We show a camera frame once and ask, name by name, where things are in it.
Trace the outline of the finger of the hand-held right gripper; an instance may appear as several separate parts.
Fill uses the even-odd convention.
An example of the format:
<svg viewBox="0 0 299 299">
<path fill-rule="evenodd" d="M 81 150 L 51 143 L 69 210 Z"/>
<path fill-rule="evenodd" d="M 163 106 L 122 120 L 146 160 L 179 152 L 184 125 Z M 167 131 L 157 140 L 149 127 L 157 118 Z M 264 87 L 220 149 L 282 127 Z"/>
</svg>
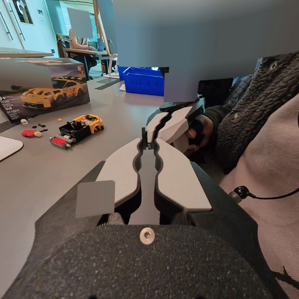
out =
<svg viewBox="0 0 299 299">
<path fill-rule="evenodd" d="M 187 151 L 189 140 L 185 132 L 188 130 L 189 124 L 186 117 L 191 109 L 192 106 L 174 111 L 170 120 L 158 130 L 157 137 L 153 137 L 153 140 L 159 138 L 168 144 L 173 143 L 174 147 L 181 152 Z"/>
<path fill-rule="evenodd" d="M 165 123 L 169 120 L 168 112 L 156 114 L 147 124 L 147 142 L 152 143 L 158 136 L 158 132 L 162 129 Z"/>
</svg>

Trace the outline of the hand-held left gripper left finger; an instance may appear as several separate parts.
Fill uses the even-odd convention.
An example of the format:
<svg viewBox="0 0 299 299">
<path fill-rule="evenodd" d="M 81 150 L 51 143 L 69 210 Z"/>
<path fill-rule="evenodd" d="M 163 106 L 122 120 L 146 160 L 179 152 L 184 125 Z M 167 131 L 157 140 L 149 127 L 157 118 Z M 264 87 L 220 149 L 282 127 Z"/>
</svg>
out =
<svg viewBox="0 0 299 299">
<path fill-rule="evenodd" d="M 142 139 L 136 138 L 112 153 L 103 164 L 96 181 L 114 181 L 114 206 L 118 207 L 141 192 Z"/>
</svg>

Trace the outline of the black lego plate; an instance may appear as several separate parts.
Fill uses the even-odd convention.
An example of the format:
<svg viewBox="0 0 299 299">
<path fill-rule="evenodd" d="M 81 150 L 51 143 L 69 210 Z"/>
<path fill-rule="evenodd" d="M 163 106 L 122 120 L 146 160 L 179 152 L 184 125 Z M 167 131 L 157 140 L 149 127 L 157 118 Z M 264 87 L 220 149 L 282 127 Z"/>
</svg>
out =
<svg viewBox="0 0 299 299">
<path fill-rule="evenodd" d="M 147 131 L 145 127 L 142 127 L 141 129 L 141 134 L 142 134 L 142 147 L 143 150 L 153 150 L 154 149 L 154 145 L 152 142 L 148 141 L 148 137 L 147 137 Z"/>
</svg>

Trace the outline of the person's right forearm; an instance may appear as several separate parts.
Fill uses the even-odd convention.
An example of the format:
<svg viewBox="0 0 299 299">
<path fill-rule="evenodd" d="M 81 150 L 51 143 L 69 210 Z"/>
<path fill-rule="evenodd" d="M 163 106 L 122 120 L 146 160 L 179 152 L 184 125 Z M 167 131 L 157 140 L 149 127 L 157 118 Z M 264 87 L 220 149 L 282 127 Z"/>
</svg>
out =
<svg viewBox="0 0 299 299">
<path fill-rule="evenodd" d="M 231 103 L 223 106 L 212 106 L 205 109 L 204 116 L 209 118 L 213 123 L 213 130 L 209 137 L 210 143 L 214 142 L 217 139 L 219 125 L 224 120 L 224 118 L 232 112 L 235 106 L 236 103 Z"/>
</svg>

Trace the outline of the partly built lego car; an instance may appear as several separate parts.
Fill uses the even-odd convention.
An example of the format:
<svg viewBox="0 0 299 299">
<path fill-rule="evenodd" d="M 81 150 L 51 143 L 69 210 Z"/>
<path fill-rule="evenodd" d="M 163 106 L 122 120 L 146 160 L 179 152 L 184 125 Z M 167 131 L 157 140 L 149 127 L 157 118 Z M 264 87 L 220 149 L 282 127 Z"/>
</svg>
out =
<svg viewBox="0 0 299 299">
<path fill-rule="evenodd" d="M 68 150 L 73 144 L 94 134 L 95 131 L 103 129 L 101 118 L 93 114 L 82 115 L 59 127 L 60 134 L 51 137 L 49 140 L 52 145 Z"/>
</svg>

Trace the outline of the yellow car lego box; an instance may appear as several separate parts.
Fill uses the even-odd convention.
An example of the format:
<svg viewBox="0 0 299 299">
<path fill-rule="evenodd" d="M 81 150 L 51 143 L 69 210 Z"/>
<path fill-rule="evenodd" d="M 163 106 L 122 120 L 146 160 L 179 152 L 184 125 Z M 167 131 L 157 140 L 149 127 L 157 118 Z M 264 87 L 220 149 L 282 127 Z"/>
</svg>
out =
<svg viewBox="0 0 299 299">
<path fill-rule="evenodd" d="M 1 111 L 10 122 L 90 102 L 84 66 L 70 58 L 1 58 Z"/>
</svg>

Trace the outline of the person's right hand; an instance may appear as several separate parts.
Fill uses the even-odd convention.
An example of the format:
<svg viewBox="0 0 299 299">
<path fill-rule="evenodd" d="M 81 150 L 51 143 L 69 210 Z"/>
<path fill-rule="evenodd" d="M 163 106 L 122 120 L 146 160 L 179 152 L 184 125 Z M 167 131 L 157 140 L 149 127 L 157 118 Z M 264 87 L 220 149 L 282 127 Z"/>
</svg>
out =
<svg viewBox="0 0 299 299">
<path fill-rule="evenodd" d="M 209 139 L 214 130 L 214 123 L 207 116 L 199 115 L 196 118 L 196 121 L 201 123 L 201 125 L 203 127 L 202 133 L 204 134 L 204 138 L 202 139 L 202 142 L 200 145 L 189 144 L 188 149 L 184 153 L 186 156 L 190 156 L 192 153 L 196 152 L 200 148 L 205 147 L 209 143 Z M 185 132 L 185 135 L 189 139 L 194 139 L 194 138 L 196 138 L 197 132 L 198 131 L 196 129 L 194 129 L 194 126 L 192 126 L 192 127 L 189 127 L 189 129 Z"/>
</svg>

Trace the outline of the blue storage bin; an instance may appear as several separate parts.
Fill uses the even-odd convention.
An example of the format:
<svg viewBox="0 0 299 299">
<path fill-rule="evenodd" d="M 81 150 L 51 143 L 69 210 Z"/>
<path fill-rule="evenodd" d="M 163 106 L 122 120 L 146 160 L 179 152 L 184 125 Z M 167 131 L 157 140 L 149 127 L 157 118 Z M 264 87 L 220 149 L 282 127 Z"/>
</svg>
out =
<svg viewBox="0 0 299 299">
<path fill-rule="evenodd" d="M 128 67 L 123 78 L 128 93 L 164 96 L 164 78 L 159 68 Z"/>
<path fill-rule="evenodd" d="M 125 77 L 124 77 L 124 72 L 125 72 L 125 70 L 127 70 L 128 68 L 130 68 L 130 67 L 122 67 L 122 66 L 119 66 L 118 65 L 118 73 L 119 73 L 119 79 L 120 80 L 125 80 Z"/>
</svg>

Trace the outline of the blue plaid shirt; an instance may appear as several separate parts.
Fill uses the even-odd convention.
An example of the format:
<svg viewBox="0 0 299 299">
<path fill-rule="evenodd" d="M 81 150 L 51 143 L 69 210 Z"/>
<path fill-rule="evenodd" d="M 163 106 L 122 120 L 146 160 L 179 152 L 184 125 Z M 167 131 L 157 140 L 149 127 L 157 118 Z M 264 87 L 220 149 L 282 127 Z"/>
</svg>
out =
<svg viewBox="0 0 299 299">
<path fill-rule="evenodd" d="M 229 94 L 226 97 L 224 102 L 224 106 L 226 108 L 233 108 L 239 103 L 247 92 L 249 85 L 252 82 L 252 79 L 256 75 L 257 71 L 260 68 L 264 58 L 259 58 L 256 64 L 255 72 L 253 74 L 249 74 L 245 77 L 236 77 L 233 80 L 232 86 L 230 88 Z"/>
</svg>

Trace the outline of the dark fleece jacket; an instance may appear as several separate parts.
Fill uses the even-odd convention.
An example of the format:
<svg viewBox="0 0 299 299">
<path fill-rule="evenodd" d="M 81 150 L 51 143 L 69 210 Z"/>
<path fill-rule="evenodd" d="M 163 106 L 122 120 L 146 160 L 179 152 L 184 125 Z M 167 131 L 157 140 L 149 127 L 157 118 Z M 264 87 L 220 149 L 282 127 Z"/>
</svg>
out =
<svg viewBox="0 0 299 299">
<path fill-rule="evenodd" d="M 268 118 L 299 92 L 299 52 L 265 57 L 242 100 L 212 142 L 224 174 L 233 170 Z"/>
</svg>

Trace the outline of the dark tape strip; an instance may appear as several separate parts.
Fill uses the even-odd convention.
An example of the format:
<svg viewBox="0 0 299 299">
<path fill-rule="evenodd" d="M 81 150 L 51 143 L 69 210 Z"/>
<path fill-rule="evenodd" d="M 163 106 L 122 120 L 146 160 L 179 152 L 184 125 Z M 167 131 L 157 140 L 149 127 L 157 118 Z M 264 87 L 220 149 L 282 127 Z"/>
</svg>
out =
<svg viewBox="0 0 299 299">
<path fill-rule="evenodd" d="M 120 83 L 122 80 L 118 78 L 105 78 L 103 80 L 97 81 L 96 83 L 99 84 L 98 87 L 96 87 L 96 90 L 104 90 L 112 85 L 115 85 L 117 83 Z"/>
</svg>

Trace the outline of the wooden office desk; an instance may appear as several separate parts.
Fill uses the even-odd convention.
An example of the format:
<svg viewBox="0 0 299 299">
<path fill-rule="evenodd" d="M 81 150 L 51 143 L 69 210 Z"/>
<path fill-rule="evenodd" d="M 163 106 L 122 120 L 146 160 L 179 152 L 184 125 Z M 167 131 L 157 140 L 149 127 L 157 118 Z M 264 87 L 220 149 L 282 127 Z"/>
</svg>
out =
<svg viewBox="0 0 299 299">
<path fill-rule="evenodd" d="M 53 56 L 53 53 L 43 53 L 40 51 L 31 51 L 7 47 L 0 48 L 0 58 L 43 58 Z"/>
<path fill-rule="evenodd" d="M 69 48 L 62 48 L 62 50 L 65 53 L 67 53 L 69 58 L 83 64 L 85 77 L 87 81 L 90 80 L 90 77 L 89 77 L 86 57 L 93 55 L 93 56 L 97 56 L 99 60 L 110 59 L 106 51 L 96 51 L 96 50 L 88 50 L 88 49 L 69 49 Z"/>
</svg>

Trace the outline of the dark board on stand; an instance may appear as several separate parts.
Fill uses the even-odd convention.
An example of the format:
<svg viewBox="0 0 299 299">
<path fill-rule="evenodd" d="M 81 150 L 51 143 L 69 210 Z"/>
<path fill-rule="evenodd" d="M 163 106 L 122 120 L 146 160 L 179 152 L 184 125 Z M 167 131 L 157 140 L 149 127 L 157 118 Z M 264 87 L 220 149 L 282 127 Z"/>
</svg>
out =
<svg viewBox="0 0 299 299">
<path fill-rule="evenodd" d="M 101 36 L 109 56 L 108 74 L 104 75 L 104 77 L 119 79 L 113 3 L 112 0 L 96 0 L 94 2 L 99 11 L 97 20 L 99 21 Z"/>
</svg>

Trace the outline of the white rounded mat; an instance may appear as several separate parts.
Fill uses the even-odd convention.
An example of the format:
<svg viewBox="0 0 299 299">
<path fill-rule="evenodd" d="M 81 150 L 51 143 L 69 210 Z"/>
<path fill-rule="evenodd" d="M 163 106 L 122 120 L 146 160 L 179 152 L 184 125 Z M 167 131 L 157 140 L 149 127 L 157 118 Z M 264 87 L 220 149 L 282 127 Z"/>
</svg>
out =
<svg viewBox="0 0 299 299">
<path fill-rule="evenodd" d="M 12 156 L 23 148 L 24 144 L 15 139 L 0 137 L 0 161 Z"/>
</svg>

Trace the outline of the office chair with jacket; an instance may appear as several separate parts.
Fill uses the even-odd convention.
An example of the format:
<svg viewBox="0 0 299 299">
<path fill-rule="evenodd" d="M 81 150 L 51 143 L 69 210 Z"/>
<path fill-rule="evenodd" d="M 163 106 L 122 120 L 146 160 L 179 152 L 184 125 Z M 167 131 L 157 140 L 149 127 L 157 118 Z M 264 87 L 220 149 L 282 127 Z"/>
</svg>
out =
<svg viewBox="0 0 299 299">
<path fill-rule="evenodd" d="M 58 55 L 60 58 L 71 58 L 70 53 L 64 51 L 64 49 L 69 49 L 69 36 L 58 34 L 56 33 L 56 39 L 57 39 L 57 48 L 58 48 Z"/>
</svg>

